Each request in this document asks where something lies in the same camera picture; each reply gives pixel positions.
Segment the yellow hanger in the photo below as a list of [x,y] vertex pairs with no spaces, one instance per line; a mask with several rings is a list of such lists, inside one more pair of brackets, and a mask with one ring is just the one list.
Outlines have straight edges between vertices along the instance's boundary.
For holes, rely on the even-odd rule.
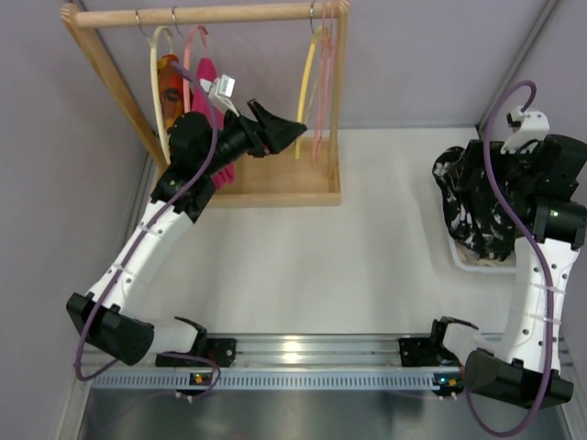
[[308,52],[305,59],[305,66],[302,73],[302,79],[299,90],[298,105],[296,111],[296,121],[298,123],[306,124],[307,118],[314,99],[314,93],[318,80],[315,80],[314,85],[310,86],[311,74],[314,66],[314,60],[318,43],[329,36],[329,31],[324,25],[312,31],[312,39],[310,41]]

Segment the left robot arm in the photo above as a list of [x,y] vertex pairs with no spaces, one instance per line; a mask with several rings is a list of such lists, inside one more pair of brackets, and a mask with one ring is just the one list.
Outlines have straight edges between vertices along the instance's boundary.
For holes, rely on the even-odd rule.
[[174,244],[196,223],[216,192],[214,175],[244,155],[260,159],[290,147],[307,130],[250,100],[251,117],[226,111],[217,128],[199,112],[169,130],[171,163],[158,179],[145,213],[115,262],[84,294],[73,293],[67,314],[82,340],[126,365],[148,354],[195,353],[204,328],[175,317],[167,324],[131,309]]

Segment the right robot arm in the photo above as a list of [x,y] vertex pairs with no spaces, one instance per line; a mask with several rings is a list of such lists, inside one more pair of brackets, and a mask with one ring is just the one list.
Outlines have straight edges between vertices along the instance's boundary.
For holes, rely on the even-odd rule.
[[470,391],[522,408],[568,402],[560,375],[559,327],[570,271],[586,239],[586,209],[572,196],[586,162],[578,139],[548,135],[505,153],[472,140],[434,163],[449,235],[492,262],[515,260],[515,287],[500,340],[475,324],[436,319],[426,337],[399,342],[405,368],[461,367],[439,393]]

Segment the black white patterned trousers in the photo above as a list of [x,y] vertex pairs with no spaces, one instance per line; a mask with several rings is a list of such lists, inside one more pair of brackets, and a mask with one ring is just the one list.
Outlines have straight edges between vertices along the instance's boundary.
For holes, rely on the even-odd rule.
[[432,175],[441,192],[449,235],[479,259],[504,261],[514,251],[515,224],[497,202],[485,175],[482,142],[445,150]]

